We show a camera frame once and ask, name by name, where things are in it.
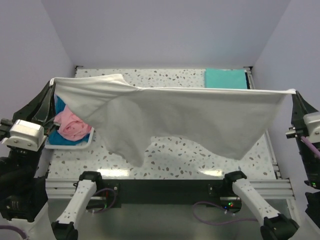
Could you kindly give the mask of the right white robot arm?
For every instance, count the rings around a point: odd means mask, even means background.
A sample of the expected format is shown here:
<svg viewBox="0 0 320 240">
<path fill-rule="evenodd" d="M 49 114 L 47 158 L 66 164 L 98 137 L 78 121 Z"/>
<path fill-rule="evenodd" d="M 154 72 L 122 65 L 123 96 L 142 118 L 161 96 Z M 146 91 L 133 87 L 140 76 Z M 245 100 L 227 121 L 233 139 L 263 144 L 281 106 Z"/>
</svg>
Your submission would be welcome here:
<svg viewBox="0 0 320 240">
<path fill-rule="evenodd" d="M 307 192 L 305 219 L 298 222 L 293 192 L 288 180 L 249 181 L 242 171 L 227 173 L 223 192 L 237 196 L 260 226 L 264 240 L 318 240 L 320 238 L 320 112 L 299 92 L 292 96 L 291 127 L 287 139 L 295 139 L 307 176 L 305 184 L 316 191 Z"/>
</svg>

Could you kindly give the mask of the blue t shirt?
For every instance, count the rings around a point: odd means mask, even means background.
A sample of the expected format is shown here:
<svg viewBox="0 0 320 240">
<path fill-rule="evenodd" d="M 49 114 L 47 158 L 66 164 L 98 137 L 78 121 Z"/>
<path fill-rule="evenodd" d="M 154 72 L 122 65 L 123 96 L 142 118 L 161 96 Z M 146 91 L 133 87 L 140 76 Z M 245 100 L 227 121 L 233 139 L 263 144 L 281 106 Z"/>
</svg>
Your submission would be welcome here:
<svg viewBox="0 0 320 240">
<path fill-rule="evenodd" d="M 58 96 L 55 102 L 55 112 L 54 122 L 60 126 L 48 137 L 51 145 L 75 146 L 88 141 L 92 127 L 72 113 Z"/>
</svg>

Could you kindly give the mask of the folded black t shirt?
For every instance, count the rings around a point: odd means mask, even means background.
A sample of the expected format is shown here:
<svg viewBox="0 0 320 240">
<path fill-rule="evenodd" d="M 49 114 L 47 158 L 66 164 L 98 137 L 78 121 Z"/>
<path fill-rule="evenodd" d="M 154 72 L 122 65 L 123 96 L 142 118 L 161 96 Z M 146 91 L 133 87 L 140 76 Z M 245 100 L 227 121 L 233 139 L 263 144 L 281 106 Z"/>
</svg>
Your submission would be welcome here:
<svg viewBox="0 0 320 240">
<path fill-rule="evenodd" d="M 245 73 L 245 78 L 246 78 L 247 89 L 250 90 L 251 89 L 251 83 L 250 83 L 249 74 L 247 72 Z"/>
</svg>

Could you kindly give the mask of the aluminium frame rail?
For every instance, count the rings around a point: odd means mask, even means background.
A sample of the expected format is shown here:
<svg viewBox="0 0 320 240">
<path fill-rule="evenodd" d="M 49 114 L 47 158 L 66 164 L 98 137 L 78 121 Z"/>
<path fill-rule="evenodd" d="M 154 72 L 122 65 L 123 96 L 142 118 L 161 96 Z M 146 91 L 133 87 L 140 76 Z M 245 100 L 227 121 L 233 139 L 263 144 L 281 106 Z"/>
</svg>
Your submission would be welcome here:
<svg viewBox="0 0 320 240">
<path fill-rule="evenodd" d="M 294 194 L 289 180 L 258 179 L 251 180 L 251 186 L 265 199 L 286 200 L 293 199 Z M 197 200 L 213 198 L 232 198 L 235 195 L 224 189 L 221 178 L 209 179 L 125 179 L 102 177 L 101 188 L 116 188 L 118 196 L 127 202 L 173 202 L 173 198 L 180 202 L 187 197 Z"/>
</svg>

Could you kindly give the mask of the folded teal t shirt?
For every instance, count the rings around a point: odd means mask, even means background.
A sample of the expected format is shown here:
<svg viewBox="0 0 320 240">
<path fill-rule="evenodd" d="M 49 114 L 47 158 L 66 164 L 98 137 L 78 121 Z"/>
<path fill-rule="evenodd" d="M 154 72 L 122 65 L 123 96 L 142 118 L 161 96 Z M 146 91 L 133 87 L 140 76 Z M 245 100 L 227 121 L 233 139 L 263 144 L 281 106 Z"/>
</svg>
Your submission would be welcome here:
<svg viewBox="0 0 320 240">
<path fill-rule="evenodd" d="M 245 90 L 248 88 L 245 70 L 207 68 L 204 73 L 204 87 Z"/>
</svg>

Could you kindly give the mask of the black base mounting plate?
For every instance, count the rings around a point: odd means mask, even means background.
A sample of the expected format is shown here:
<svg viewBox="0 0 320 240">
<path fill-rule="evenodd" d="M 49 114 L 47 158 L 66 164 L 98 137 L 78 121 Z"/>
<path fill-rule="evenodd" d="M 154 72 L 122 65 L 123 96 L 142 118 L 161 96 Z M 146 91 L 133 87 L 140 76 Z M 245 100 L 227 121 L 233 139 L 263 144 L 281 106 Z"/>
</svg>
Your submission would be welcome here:
<svg viewBox="0 0 320 240">
<path fill-rule="evenodd" d="M 240 211 L 239 197 L 224 189 L 222 180 L 207 179 L 105 179 L 102 192 L 86 209 L 101 212 L 122 205 L 193 205 L 212 202 L 224 210 Z"/>
</svg>

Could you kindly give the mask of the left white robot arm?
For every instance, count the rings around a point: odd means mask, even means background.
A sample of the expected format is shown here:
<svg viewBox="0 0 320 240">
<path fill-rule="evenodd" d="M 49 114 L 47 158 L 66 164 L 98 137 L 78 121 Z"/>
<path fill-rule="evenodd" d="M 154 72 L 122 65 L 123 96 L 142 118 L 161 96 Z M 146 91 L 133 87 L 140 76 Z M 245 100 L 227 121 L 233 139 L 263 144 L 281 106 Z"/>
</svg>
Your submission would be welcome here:
<svg viewBox="0 0 320 240">
<path fill-rule="evenodd" d="M 1 229 L 23 240 L 76 240 L 78 224 L 92 196 L 104 190 L 102 175 L 83 172 L 66 209 L 49 220 L 46 178 L 36 171 L 49 134 L 58 128 L 55 118 L 55 84 L 42 91 L 11 119 L 0 121 L 0 141 L 10 151 L 0 159 L 0 213 L 7 220 Z"/>
</svg>

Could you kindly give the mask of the white t shirt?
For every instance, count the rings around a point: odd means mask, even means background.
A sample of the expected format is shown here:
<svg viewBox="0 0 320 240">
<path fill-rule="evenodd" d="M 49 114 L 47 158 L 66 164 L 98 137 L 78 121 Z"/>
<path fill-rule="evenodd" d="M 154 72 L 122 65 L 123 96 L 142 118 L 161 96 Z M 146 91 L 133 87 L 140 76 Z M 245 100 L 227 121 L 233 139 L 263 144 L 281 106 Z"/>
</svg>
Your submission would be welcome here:
<svg viewBox="0 0 320 240">
<path fill-rule="evenodd" d="M 55 77 L 55 94 L 93 127 L 106 149 L 135 167 L 152 137 L 180 137 L 240 160 L 265 133 L 294 89 L 138 87 L 121 74 Z"/>
</svg>

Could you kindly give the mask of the pink t shirt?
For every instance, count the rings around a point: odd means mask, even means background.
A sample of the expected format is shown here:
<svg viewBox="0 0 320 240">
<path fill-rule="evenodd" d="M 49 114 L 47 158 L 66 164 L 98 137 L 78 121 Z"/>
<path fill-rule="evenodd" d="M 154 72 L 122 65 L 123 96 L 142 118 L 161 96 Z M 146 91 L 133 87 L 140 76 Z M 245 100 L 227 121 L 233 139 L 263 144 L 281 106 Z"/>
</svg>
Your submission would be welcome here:
<svg viewBox="0 0 320 240">
<path fill-rule="evenodd" d="M 59 124 L 57 132 L 66 140 L 76 142 L 91 133 L 92 127 L 76 116 L 66 105 L 54 122 Z"/>
</svg>

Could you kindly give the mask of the white plastic basket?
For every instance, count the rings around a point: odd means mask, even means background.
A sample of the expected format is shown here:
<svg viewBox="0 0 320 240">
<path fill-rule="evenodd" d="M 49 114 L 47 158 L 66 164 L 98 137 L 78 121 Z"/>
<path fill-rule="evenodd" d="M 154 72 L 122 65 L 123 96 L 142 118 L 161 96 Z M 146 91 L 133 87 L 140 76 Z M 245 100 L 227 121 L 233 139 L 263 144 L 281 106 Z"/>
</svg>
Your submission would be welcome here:
<svg viewBox="0 0 320 240">
<path fill-rule="evenodd" d="M 46 140 L 45 147 L 52 150 L 81 150 L 87 148 L 93 139 L 94 128 L 71 112 L 69 107 L 55 96 L 54 122 L 60 124 Z"/>
</svg>

